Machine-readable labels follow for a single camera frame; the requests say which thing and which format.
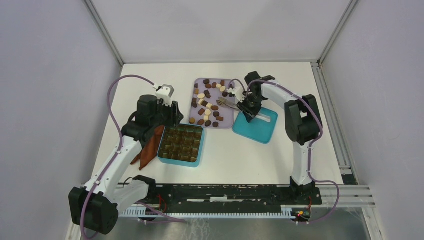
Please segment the teal chocolate box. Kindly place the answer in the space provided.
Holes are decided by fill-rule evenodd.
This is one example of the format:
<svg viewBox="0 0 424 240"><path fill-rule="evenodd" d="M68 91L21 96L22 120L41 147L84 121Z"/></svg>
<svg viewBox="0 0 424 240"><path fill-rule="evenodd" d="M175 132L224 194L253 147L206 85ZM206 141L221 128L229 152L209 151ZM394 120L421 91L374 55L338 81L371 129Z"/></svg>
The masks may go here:
<svg viewBox="0 0 424 240"><path fill-rule="evenodd" d="M196 168L201 162L204 135L205 130L199 125L165 127L157 157L164 164Z"/></svg>

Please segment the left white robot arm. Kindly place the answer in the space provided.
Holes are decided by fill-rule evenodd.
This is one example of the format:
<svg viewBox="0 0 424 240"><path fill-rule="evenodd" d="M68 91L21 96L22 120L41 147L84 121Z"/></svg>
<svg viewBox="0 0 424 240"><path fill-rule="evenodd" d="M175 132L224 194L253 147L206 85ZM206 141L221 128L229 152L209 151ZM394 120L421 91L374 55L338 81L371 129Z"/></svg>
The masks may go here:
<svg viewBox="0 0 424 240"><path fill-rule="evenodd" d="M137 176L127 186L118 183L135 157L160 126L176 127L184 118L177 101L155 95L142 95L136 111L118 130L119 140L98 172L82 187L74 187L69 195L72 223L107 235L119 216L136 202L153 203L157 190L154 180Z"/></svg>

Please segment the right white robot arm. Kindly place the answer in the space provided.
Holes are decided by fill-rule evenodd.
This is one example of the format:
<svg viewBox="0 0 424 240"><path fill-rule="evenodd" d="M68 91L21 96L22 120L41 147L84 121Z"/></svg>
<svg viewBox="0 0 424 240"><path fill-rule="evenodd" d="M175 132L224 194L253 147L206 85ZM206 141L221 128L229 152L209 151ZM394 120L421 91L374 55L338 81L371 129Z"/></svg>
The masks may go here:
<svg viewBox="0 0 424 240"><path fill-rule="evenodd" d="M312 145L323 133L323 124L314 95L299 96L282 86L275 77L261 77L256 71L244 78L247 89L237 98L237 108L248 125L262 110L262 102L270 100L284 110L285 132L293 143L293 171L290 176L289 199L302 204L316 185L311 177Z"/></svg>

